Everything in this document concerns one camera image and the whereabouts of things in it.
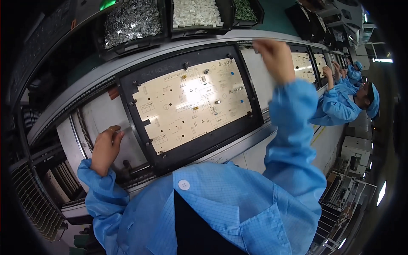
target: hand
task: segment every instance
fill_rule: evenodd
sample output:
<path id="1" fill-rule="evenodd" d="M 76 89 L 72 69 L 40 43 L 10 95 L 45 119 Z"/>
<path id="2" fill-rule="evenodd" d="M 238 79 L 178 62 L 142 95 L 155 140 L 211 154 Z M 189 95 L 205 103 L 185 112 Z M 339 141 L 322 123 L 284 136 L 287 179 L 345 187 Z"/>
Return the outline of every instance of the hand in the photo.
<path id="1" fill-rule="evenodd" d="M 120 142 L 124 132 L 117 133 L 120 126 L 111 126 L 98 135 L 92 153 L 91 169 L 104 177 L 119 154 Z"/>
<path id="2" fill-rule="evenodd" d="M 332 77 L 333 76 L 332 71 L 331 71 L 330 67 L 328 67 L 328 66 L 323 67 L 323 73 L 324 73 L 324 75 L 326 75 L 326 77 Z"/>
<path id="3" fill-rule="evenodd" d="M 285 84 L 295 80 L 292 54 L 285 42 L 272 39 L 256 40 L 253 42 L 253 46 L 261 53 L 266 68 L 278 83 Z"/>
<path id="4" fill-rule="evenodd" d="M 332 63 L 333 63 L 333 65 L 334 65 L 334 69 L 335 69 L 337 72 L 340 72 L 340 65 L 339 65 L 339 63 L 337 63 L 337 61 L 332 61 Z"/>

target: circuit board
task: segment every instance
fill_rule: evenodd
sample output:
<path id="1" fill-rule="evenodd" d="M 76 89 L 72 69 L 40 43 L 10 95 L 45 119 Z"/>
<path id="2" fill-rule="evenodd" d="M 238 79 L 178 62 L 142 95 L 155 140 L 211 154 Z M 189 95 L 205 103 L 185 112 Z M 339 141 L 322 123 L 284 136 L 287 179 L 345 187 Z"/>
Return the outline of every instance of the circuit board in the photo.
<path id="1" fill-rule="evenodd" d="M 252 111 L 234 59 L 220 59 L 147 81 L 132 95 L 159 155 Z"/>
<path id="2" fill-rule="evenodd" d="M 292 52 L 293 67 L 297 78 L 305 79 L 310 83 L 316 81 L 309 54 L 305 52 Z"/>
<path id="3" fill-rule="evenodd" d="M 326 60 L 324 59 L 324 55 L 315 53 L 315 59 L 316 59 L 317 69 L 319 70 L 319 73 L 320 73 L 320 78 L 323 78 L 324 77 L 323 67 L 326 66 Z"/>

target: fluorescent light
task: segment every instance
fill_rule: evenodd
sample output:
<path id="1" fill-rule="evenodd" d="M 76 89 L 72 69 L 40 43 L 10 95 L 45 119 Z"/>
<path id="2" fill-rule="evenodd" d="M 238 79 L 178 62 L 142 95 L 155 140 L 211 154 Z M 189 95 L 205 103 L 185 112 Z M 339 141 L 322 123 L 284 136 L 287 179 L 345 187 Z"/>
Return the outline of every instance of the fluorescent light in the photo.
<path id="1" fill-rule="evenodd" d="M 381 62 L 387 62 L 387 63 L 392 63 L 392 59 L 380 59 Z"/>
<path id="2" fill-rule="evenodd" d="M 343 246 L 343 244 L 346 242 L 346 240 L 347 240 L 347 238 L 345 238 L 345 239 L 341 242 L 340 246 L 339 246 L 337 249 L 340 249 L 340 248 Z"/>
<path id="3" fill-rule="evenodd" d="M 384 182 L 383 187 L 380 190 L 380 194 L 378 194 L 377 206 L 380 204 L 382 198 L 385 195 L 385 187 L 387 186 L 387 181 Z"/>

